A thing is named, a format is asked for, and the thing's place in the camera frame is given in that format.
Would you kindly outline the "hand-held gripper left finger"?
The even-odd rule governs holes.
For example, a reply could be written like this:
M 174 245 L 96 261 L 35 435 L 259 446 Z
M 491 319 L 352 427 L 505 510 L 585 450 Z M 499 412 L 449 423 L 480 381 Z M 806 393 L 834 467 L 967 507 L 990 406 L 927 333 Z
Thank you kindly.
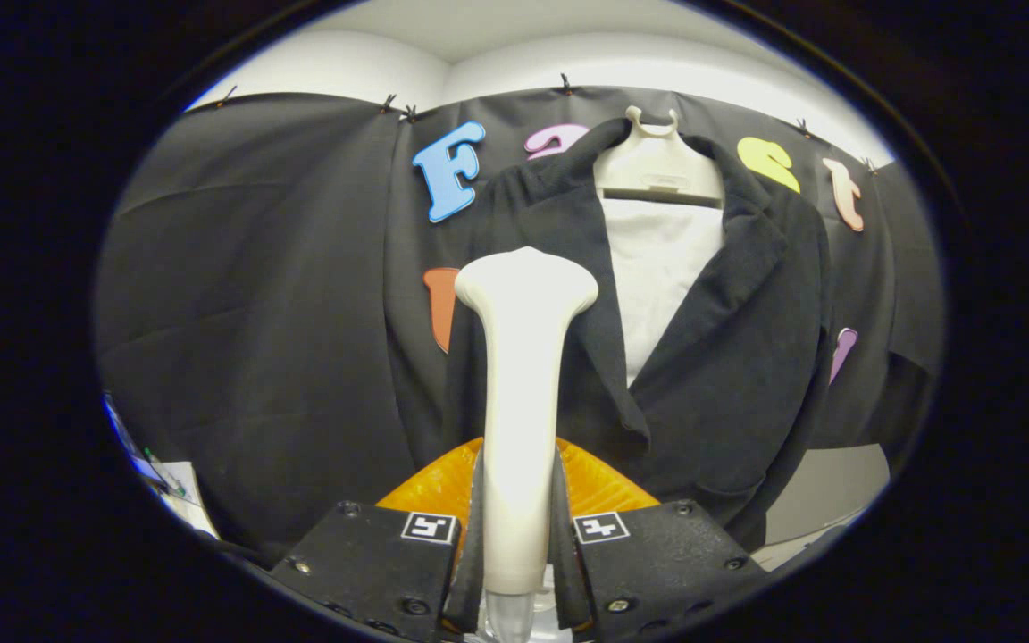
M 270 578 L 348 626 L 400 640 L 461 640 L 481 610 L 480 439 L 377 502 L 339 502 Z

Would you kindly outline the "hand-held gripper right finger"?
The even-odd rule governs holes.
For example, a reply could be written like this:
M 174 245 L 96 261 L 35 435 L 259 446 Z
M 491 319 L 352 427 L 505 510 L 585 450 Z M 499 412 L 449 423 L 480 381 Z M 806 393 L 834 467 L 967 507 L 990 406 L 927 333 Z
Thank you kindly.
M 554 485 L 558 622 L 577 642 L 681 638 L 765 586 L 764 567 L 697 502 L 658 502 L 562 439 Z

